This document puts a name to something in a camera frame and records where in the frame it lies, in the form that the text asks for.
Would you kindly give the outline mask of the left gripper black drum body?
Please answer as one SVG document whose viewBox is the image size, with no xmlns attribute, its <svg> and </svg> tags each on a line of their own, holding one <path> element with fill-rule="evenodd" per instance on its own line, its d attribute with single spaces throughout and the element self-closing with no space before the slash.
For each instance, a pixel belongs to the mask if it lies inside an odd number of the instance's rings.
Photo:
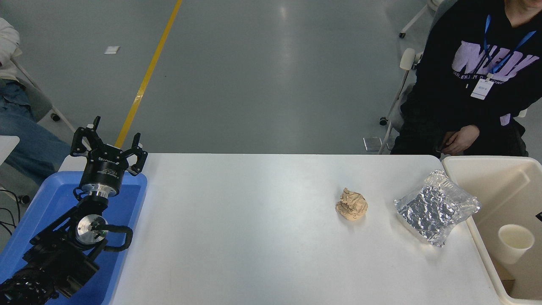
<svg viewBox="0 0 542 305">
<path fill-rule="evenodd" d="M 121 154 L 122 150 L 112 145 L 89 151 L 80 188 L 91 192 L 99 186 L 106 186 L 110 192 L 119 192 L 127 168 L 127 160 L 122 159 Z"/>
</svg>

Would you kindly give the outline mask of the person's left hand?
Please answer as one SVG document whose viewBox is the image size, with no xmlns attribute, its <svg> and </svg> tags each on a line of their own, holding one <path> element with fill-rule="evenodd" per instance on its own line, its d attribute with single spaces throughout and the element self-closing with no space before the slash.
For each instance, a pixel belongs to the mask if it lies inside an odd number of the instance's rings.
<svg viewBox="0 0 542 305">
<path fill-rule="evenodd" d="M 472 146 L 479 135 L 479 128 L 473 124 L 462 127 L 459 131 L 448 131 L 442 139 L 440 152 L 445 155 L 461 155 Z"/>
</svg>

